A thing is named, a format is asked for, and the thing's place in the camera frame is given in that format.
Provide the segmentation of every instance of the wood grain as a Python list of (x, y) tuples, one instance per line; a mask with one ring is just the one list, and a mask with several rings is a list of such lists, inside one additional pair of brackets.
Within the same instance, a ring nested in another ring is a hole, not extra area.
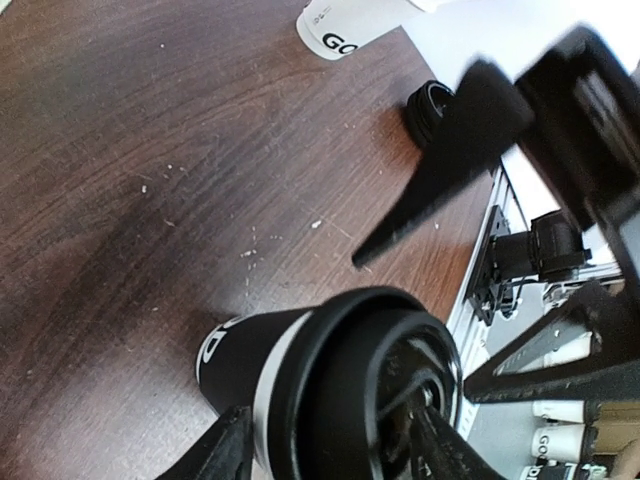
[(315, 57), (304, 3), (0, 16), (0, 478), (164, 471), (213, 421), (193, 361), (232, 315), (380, 283), (450, 311), (490, 181), (354, 271), (419, 159), (398, 106), (431, 73), (401, 31)]

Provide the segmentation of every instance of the gray floor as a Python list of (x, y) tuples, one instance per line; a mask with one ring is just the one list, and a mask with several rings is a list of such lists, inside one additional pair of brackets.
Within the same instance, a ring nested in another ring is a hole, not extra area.
[[(540, 318), (542, 289), (539, 285), (524, 287), (517, 317), (508, 322), (500, 317), (495, 319), (487, 340), (490, 355)], [(530, 453), (531, 439), (536, 428), (543, 424), (544, 420), (532, 415), (530, 402), (482, 405), (469, 443), (501, 475), (517, 480), (524, 467), (535, 461)]]

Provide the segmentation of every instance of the brown wooden surface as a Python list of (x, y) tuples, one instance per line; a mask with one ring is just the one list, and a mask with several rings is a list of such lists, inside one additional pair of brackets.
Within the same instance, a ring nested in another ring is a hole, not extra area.
[(0, 16), (0, 478), (161, 473), (213, 420), (194, 356), (231, 315), (389, 283), (446, 318), (490, 182), (356, 272), (419, 158), (397, 106), (430, 73), (401, 31), (315, 57), (304, 3)]

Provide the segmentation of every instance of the white wall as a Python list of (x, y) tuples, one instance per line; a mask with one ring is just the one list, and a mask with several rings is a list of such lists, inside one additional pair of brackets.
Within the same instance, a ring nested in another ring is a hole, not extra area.
[[(629, 72), (636, 68), (640, 0), (460, 0), (404, 27), (438, 79), (455, 88), (479, 55), (494, 60), (509, 78), (517, 78), (577, 23), (598, 31)], [(558, 208), (518, 148), (504, 159), (529, 219)], [(590, 246), (600, 250), (598, 261), (607, 261), (607, 249), (594, 242)]]

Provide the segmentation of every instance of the wooden table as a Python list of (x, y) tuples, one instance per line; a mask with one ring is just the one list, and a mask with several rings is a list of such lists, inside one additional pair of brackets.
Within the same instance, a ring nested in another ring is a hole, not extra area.
[(0, 16), (0, 478), (161, 473), (213, 421), (194, 357), (232, 315), (388, 283), (446, 318), (490, 181), (355, 271), (420, 158), (399, 106), (431, 73), (402, 31), (314, 56), (304, 4)]

